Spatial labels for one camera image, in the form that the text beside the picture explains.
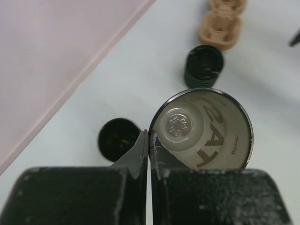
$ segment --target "pink surface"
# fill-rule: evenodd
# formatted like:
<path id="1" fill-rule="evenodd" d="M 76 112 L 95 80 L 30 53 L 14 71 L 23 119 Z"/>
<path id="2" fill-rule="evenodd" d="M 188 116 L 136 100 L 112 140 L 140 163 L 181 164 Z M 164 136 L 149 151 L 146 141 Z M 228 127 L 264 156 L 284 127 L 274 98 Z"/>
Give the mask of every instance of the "pink surface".
<path id="1" fill-rule="evenodd" d="M 0 2 L 0 174 L 153 1 Z"/>

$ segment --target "tan plastic part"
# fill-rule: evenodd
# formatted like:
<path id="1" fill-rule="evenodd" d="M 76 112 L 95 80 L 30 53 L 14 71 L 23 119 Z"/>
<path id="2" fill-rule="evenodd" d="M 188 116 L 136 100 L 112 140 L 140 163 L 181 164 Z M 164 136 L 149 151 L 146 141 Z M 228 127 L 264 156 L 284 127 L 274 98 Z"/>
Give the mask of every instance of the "tan plastic part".
<path id="1" fill-rule="evenodd" d="M 241 27 L 242 21 L 238 16 L 211 11 L 203 18 L 199 40 L 203 45 L 227 50 L 237 43 Z"/>
<path id="2" fill-rule="evenodd" d="M 246 8 L 247 2 L 248 0 L 209 0 L 208 7 L 210 10 L 240 15 Z"/>

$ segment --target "white table surface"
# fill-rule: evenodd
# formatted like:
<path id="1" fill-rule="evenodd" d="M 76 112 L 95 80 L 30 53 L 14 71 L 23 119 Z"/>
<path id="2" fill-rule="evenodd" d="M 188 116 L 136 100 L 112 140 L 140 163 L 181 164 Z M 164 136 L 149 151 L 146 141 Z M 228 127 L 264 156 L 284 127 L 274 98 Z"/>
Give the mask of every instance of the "white table surface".
<path id="1" fill-rule="evenodd" d="M 185 59 L 199 45 L 206 4 L 157 0 L 0 176 L 0 210 L 29 167 L 110 165 L 97 147 L 98 132 L 110 119 L 126 117 L 148 129 L 157 109 L 187 88 Z M 240 41 L 225 52 L 214 88 L 246 109 L 255 136 L 247 168 L 272 176 L 300 224 L 300 46 L 287 46 L 300 26 L 300 1 L 250 0 L 241 17 Z M 150 200 L 147 206 L 151 224 Z"/>

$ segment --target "can rim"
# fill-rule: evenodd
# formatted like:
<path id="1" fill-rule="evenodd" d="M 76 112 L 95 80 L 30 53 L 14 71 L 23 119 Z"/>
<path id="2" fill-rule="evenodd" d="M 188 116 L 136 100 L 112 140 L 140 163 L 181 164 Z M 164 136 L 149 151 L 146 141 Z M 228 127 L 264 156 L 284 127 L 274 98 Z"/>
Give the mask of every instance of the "can rim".
<path id="1" fill-rule="evenodd" d="M 251 155 L 252 155 L 252 151 L 253 151 L 253 145 L 254 145 L 254 133 L 253 133 L 253 127 L 252 127 L 252 123 L 250 121 L 250 118 L 246 112 L 246 110 L 244 109 L 244 107 L 235 99 L 233 98 L 231 95 L 221 91 L 221 90 L 217 90 L 217 89 L 214 89 L 214 88 L 192 88 L 192 89 L 188 89 L 188 90 L 184 90 L 184 91 L 181 91 L 179 93 L 177 93 L 176 95 L 170 97 L 168 100 L 166 100 L 162 105 L 161 107 L 158 109 L 158 111 L 155 113 L 151 123 L 150 123 L 150 127 L 149 127 L 149 132 L 148 132 L 148 135 L 149 135 L 149 142 L 151 141 L 151 133 L 153 131 L 153 128 L 154 128 L 154 124 L 156 122 L 156 120 L 158 119 L 159 115 L 161 114 L 161 112 L 163 111 L 163 109 L 168 105 L 170 104 L 172 101 L 174 101 L 175 99 L 177 99 L 178 97 L 184 95 L 184 94 L 187 94 L 187 93 L 190 93 L 190 92 L 195 92 L 195 91 L 207 91 L 207 92 L 214 92 L 214 93 L 217 93 L 219 95 L 222 95 L 224 96 L 225 98 L 229 99 L 230 101 L 232 101 L 240 110 L 241 112 L 243 113 L 245 119 L 247 120 L 247 123 L 248 123 L 248 128 L 250 130 L 250 149 L 249 149 L 249 153 L 248 153 L 248 157 L 246 158 L 245 162 L 243 163 L 241 169 L 245 169 L 246 166 L 248 165 L 249 161 L 250 161 L 250 158 L 251 158 Z"/>

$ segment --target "black bottle cap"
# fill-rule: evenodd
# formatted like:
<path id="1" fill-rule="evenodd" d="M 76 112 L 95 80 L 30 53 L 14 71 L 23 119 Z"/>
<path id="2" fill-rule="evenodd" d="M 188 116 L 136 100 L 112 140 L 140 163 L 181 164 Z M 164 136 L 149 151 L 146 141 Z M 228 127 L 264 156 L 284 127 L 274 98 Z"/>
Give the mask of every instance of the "black bottle cap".
<path id="1" fill-rule="evenodd" d="M 99 150 L 106 159 L 116 162 L 134 146 L 140 132 L 130 120 L 125 118 L 110 120 L 100 130 Z"/>
<path id="2" fill-rule="evenodd" d="M 224 65 L 222 53 L 210 45 L 194 48 L 187 57 L 184 79 L 189 88 L 211 88 Z"/>

